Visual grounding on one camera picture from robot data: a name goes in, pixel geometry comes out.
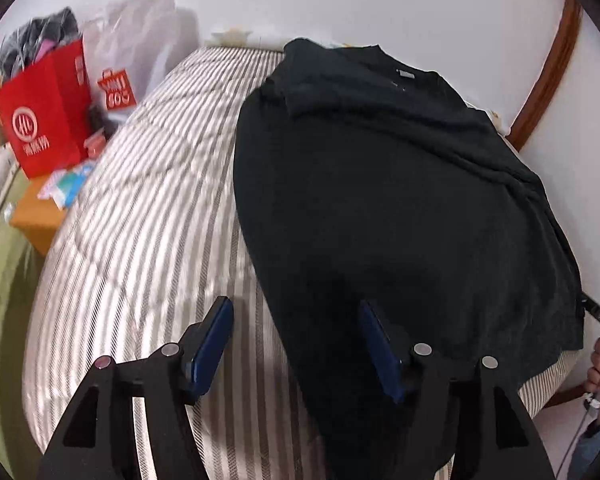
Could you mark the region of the blue sleeve right forearm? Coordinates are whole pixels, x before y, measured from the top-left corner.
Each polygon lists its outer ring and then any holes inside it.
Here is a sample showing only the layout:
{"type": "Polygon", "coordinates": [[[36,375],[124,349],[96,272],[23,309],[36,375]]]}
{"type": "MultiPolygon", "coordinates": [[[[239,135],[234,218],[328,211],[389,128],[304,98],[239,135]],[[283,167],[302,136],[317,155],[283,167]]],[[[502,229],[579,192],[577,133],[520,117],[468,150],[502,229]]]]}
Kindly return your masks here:
{"type": "Polygon", "coordinates": [[[600,452],[600,422],[590,422],[574,447],[567,479],[581,479],[600,452]]]}

